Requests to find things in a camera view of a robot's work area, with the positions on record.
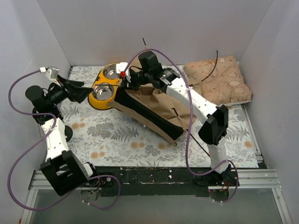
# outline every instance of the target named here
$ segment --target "black fabric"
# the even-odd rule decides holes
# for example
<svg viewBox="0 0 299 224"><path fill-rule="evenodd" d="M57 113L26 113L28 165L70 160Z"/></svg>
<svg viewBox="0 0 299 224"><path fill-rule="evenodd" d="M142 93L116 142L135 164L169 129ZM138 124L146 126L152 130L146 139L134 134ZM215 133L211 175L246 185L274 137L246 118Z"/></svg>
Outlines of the black fabric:
<svg viewBox="0 0 299 224"><path fill-rule="evenodd" d="M184 132L182 127L172 124L171 122L160 117L158 114L156 114L140 102L131 98L123 88L117 89L114 101L132 109L136 113L145 117L147 120L153 122L173 140L176 140Z"/></svg>

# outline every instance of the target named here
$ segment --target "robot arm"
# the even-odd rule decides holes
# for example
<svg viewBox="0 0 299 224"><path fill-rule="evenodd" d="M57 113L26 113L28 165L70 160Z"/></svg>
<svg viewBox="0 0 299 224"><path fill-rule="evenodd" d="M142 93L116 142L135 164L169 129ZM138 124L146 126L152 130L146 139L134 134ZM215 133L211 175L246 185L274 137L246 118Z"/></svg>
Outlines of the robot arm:
<svg viewBox="0 0 299 224"><path fill-rule="evenodd" d="M34 116L34 119L41 125L45 133L51 131L46 138L47 156L41 164L41 171L50 182L58 195L62 196L82 184L89 182L91 176L97 173L93 164L87 162L82 164L67 147L67 140L71 138L71 128L63 123L57 105L68 98L73 102L81 103L92 88L82 87L83 82L76 82L64 79L58 75L58 69L54 67L40 68L45 72L46 77L52 81L47 93L40 86L29 87L25 96L32 102L33 113L52 113L56 116L57 122L52 129L54 119L52 116ZM66 139L66 128L71 133Z"/></svg>
<svg viewBox="0 0 299 224"><path fill-rule="evenodd" d="M138 90L140 85L152 83L155 88L162 90L190 108L188 89L177 72L170 68L163 69L152 51L143 52L138 58L142 66L142 70L139 72L129 70L129 72L124 73L121 71L125 65L123 63L116 65L117 72L123 78L122 88ZM190 90L190 93L193 113L203 124L199 136L208 146L211 168L214 168L221 161L227 159L224 137L227 134L228 109L224 105L218 107L207 101L194 90ZM215 171L223 179L230 169L229 163L225 162Z"/></svg>

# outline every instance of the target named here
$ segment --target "yellow pet bowl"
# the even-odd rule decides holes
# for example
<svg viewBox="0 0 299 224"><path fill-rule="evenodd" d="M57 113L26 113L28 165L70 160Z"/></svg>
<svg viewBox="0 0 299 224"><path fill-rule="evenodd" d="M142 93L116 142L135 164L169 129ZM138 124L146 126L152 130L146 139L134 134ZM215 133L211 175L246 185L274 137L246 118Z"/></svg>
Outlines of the yellow pet bowl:
<svg viewBox="0 0 299 224"><path fill-rule="evenodd" d="M89 104L98 110L107 110L108 103L114 100L120 79L115 72L116 64L104 67L93 83L93 91L88 95Z"/></svg>

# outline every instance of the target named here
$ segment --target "white wall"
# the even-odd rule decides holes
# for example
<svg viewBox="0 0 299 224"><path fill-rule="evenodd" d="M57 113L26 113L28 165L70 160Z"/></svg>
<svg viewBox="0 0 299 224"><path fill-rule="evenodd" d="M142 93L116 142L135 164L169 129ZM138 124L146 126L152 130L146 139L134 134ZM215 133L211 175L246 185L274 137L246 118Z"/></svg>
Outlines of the white wall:
<svg viewBox="0 0 299 224"><path fill-rule="evenodd" d="M299 223L299 2L274 0L240 67L253 92L249 115L266 163L275 168Z"/></svg>
<svg viewBox="0 0 299 224"><path fill-rule="evenodd" d="M180 64L213 58L217 49L239 60L273 2L37 1L71 65L128 60L143 49L142 37Z"/></svg>
<svg viewBox="0 0 299 224"><path fill-rule="evenodd" d="M10 108L8 89L21 75L42 66L56 66L60 74L67 77L70 65L36 0L1 1L0 21L0 223L6 224L18 223L21 216L21 208L7 191L8 171L21 152L39 139L33 118ZM24 93L34 84L47 87L49 82L43 75L35 75L17 85L13 102L19 109L32 111ZM21 160L13 173L13 191L21 202L25 202L33 170L39 169L45 149L45 143L36 147Z"/></svg>

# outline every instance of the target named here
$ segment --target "orange stain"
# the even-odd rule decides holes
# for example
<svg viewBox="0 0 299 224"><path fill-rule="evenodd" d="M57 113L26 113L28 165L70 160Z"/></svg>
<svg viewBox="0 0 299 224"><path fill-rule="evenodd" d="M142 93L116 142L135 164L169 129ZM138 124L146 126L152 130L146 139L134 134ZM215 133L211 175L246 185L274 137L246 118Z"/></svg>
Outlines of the orange stain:
<svg viewBox="0 0 299 224"><path fill-rule="evenodd" d="M159 149L166 149L166 145L165 145L164 143L160 142L160 143L158 144L158 148L159 148Z"/></svg>
<svg viewBox="0 0 299 224"><path fill-rule="evenodd" d="M98 157L98 153L97 152L93 152L93 153L91 153L90 157L92 159L96 159Z"/></svg>
<svg viewBox="0 0 299 224"><path fill-rule="evenodd" d="M131 143L131 148L133 148L133 149L137 149L138 148L138 144L137 144L137 142L132 142Z"/></svg>
<svg viewBox="0 0 299 224"><path fill-rule="evenodd" d="M99 153L99 157L104 157L105 156L105 153L104 152L100 152Z"/></svg>
<svg viewBox="0 0 299 224"><path fill-rule="evenodd" d="M245 142L244 142L244 145L245 145L246 148L252 148L252 143L251 143L251 141L245 141Z"/></svg>
<svg viewBox="0 0 299 224"><path fill-rule="evenodd" d="M72 124L71 128L72 128L73 130L77 130L77 129L79 128L79 123L74 123L74 124Z"/></svg>

